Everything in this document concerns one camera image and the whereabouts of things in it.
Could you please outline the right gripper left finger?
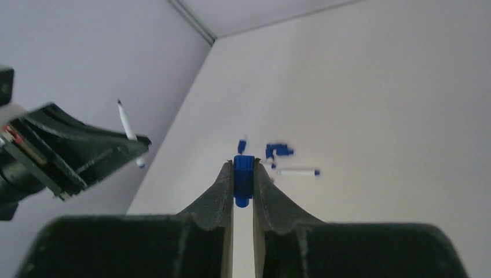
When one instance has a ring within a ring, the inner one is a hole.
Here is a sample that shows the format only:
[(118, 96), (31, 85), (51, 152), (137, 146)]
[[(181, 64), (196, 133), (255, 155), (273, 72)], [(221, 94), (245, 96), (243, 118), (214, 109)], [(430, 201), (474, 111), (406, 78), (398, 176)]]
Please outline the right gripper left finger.
[(178, 213), (190, 217), (205, 230), (227, 227), (233, 222), (233, 163), (225, 162), (214, 183), (195, 201)]

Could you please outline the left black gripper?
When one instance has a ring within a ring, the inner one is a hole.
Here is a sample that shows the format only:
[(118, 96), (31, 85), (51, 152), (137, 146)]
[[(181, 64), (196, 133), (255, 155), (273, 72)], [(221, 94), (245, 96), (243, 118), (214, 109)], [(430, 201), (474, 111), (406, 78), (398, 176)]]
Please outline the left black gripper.
[(124, 133), (87, 125), (55, 103), (3, 124), (1, 139), (5, 143), (2, 202), (20, 202), (44, 189), (67, 200), (136, 160), (152, 145), (146, 136), (131, 140)]

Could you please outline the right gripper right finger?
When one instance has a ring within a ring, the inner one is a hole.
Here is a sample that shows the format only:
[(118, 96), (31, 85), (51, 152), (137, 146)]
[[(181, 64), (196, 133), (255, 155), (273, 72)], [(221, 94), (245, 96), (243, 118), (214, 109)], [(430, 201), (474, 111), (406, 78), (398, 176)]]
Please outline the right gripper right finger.
[(322, 225), (273, 182), (260, 159), (254, 160), (253, 211), (255, 224), (264, 232), (286, 234), (301, 225)]

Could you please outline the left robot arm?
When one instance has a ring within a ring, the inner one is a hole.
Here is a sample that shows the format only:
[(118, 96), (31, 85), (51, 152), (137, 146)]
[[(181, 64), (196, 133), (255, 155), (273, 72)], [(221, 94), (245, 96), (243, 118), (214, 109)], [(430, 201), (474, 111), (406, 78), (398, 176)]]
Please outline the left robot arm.
[(44, 189), (68, 200), (145, 154), (151, 141), (78, 121), (54, 103), (13, 102), (15, 71), (1, 66), (1, 220)]

